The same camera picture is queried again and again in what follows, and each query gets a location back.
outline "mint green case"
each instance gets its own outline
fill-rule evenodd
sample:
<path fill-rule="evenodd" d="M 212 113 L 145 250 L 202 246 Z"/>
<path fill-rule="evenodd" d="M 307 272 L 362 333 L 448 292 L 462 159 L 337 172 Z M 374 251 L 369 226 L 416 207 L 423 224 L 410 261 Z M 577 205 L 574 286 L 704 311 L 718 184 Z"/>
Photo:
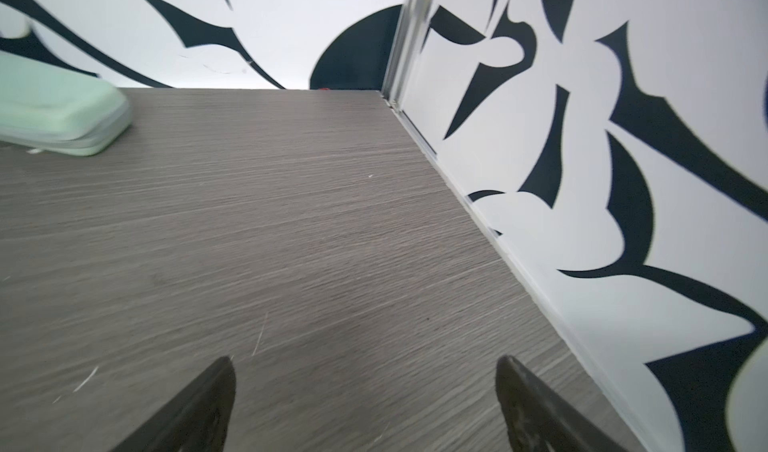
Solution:
<path fill-rule="evenodd" d="M 110 83 L 0 51 L 0 140 L 90 156 L 130 121 L 128 99 Z"/>

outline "gray wood grain surface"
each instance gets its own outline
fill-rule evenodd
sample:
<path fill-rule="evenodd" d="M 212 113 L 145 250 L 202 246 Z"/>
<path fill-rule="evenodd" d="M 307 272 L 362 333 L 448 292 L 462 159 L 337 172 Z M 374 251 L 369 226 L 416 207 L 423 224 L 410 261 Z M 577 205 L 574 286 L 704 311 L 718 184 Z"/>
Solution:
<path fill-rule="evenodd" d="M 126 93 L 98 156 L 0 144 L 0 449 L 108 450 L 229 354 L 229 452 L 509 450 L 505 353 L 640 449 L 377 93 Z"/>

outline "white wall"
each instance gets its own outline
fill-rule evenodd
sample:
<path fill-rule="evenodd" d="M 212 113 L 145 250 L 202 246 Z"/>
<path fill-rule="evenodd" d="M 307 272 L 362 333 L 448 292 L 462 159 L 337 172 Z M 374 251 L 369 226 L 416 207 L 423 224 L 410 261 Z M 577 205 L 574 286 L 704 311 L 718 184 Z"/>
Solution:
<path fill-rule="evenodd" d="M 438 6 L 402 110 L 543 310 L 649 449 L 764 450 L 768 1 Z"/>
<path fill-rule="evenodd" d="M 380 83 L 402 1 L 0 0 L 0 50 L 123 87 L 362 88 Z M 320 62 L 355 24 L 336 44 L 348 57 Z M 341 81 L 310 84 L 318 68 Z"/>

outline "white speck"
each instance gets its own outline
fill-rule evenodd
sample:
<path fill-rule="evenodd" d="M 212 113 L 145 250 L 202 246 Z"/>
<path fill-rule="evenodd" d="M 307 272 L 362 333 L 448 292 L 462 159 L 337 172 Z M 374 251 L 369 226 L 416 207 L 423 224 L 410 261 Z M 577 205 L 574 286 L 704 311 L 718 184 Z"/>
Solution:
<path fill-rule="evenodd" d="M 389 428 L 389 422 L 387 423 L 386 427 L 384 428 L 384 432 L 386 432 L 386 430 L 387 430 L 388 428 Z M 381 434 L 381 435 L 379 435 L 379 437 L 377 437 L 377 438 L 373 439 L 373 443 L 374 443 L 374 444 L 375 444 L 376 442 L 378 442 L 378 441 L 379 441 L 379 440 L 380 440 L 382 437 L 384 437 L 384 432 L 382 432 L 382 434 Z"/>
<path fill-rule="evenodd" d="M 261 325 L 261 332 L 259 332 L 259 338 L 256 340 L 256 347 L 254 347 L 254 353 L 251 354 L 251 357 L 254 357 L 256 355 L 256 349 L 259 348 L 259 342 L 261 342 L 261 335 L 264 333 L 264 327 L 266 326 L 266 318 L 270 316 L 270 311 L 266 311 L 264 314 L 264 323 Z"/>
<path fill-rule="evenodd" d="M 94 367 L 94 370 L 91 372 L 91 375 L 89 375 L 87 378 L 85 378 L 85 380 L 83 380 L 83 383 L 82 383 L 82 384 L 80 384 L 80 385 L 79 385 L 79 386 L 78 386 L 76 389 L 72 390 L 72 393 L 74 393 L 74 392 L 77 392 L 78 390 L 80 390 L 80 388 L 81 388 L 82 386 L 84 386 L 86 382 L 88 382 L 89 380 L 91 380 L 91 377 L 93 377 L 94 375 L 96 375 L 96 370 L 98 370 L 98 365 L 97 365 L 96 367 Z"/>

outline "black and white patterned wall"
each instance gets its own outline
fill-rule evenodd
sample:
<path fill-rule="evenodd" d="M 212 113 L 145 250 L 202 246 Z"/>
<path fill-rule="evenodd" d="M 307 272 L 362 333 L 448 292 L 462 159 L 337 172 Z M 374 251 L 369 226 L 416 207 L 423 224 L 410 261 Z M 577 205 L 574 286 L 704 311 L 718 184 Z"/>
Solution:
<path fill-rule="evenodd" d="M 403 0 L 0 0 L 0 50 L 121 87 L 379 89 Z"/>
<path fill-rule="evenodd" d="M 650 450 L 768 444 L 766 25 L 768 0 L 436 0 L 400 101 Z"/>

